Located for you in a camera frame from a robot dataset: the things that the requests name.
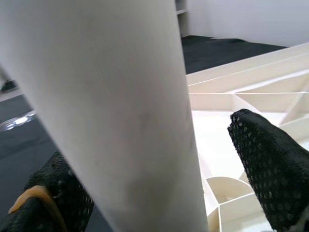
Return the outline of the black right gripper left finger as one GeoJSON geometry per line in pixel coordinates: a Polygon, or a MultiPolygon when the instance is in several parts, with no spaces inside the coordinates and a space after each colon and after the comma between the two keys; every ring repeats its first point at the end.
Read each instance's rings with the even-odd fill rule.
{"type": "Polygon", "coordinates": [[[58,151],[30,176],[0,224],[2,232],[83,232],[94,202],[58,151]]]}

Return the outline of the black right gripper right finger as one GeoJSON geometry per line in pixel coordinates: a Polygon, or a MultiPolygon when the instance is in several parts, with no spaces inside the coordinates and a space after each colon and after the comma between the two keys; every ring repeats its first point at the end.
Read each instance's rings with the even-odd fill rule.
{"type": "Polygon", "coordinates": [[[308,150],[249,109],[230,120],[229,136],[272,229],[308,231],[308,150]]]}

